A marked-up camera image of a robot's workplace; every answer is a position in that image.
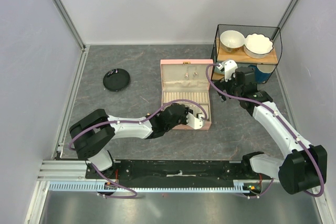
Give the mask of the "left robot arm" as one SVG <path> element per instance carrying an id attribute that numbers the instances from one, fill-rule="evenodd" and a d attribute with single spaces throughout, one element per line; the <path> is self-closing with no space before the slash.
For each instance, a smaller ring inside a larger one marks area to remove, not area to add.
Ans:
<path id="1" fill-rule="evenodd" d="M 70 127 L 72 142 L 69 148 L 77 153 L 79 160 L 91 162 L 103 178 L 111 178 L 115 165 L 105 148 L 110 140 L 159 138 L 178 125 L 197 130 L 203 127 L 202 116 L 195 116 L 190 107 L 179 103 L 137 119 L 118 118 L 107 115 L 104 109 L 97 109 Z"/>

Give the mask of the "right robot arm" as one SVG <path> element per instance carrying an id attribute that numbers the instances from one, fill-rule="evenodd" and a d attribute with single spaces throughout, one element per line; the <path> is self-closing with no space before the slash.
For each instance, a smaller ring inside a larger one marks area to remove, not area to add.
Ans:
<path id="1" fill-rule="evenodd" d="M 326 149 L 312 145 L 301 136 L 280 113 L 270 95 L 258 90 L 253 68 L 238 67 L 234 61 L 217 63 L 214 67 L 224 74 L 220 80 L 210 83 L 221 99 L 239 101 L 269 133 L 283 155 L 282 159 L 263 152 L 245 155 L 241 174 L 248 179 L 258 173 L 267 175 L 280 181 L 291 195 L 303 191 L 312 197 L 322 196 L 327 180 Z"/>

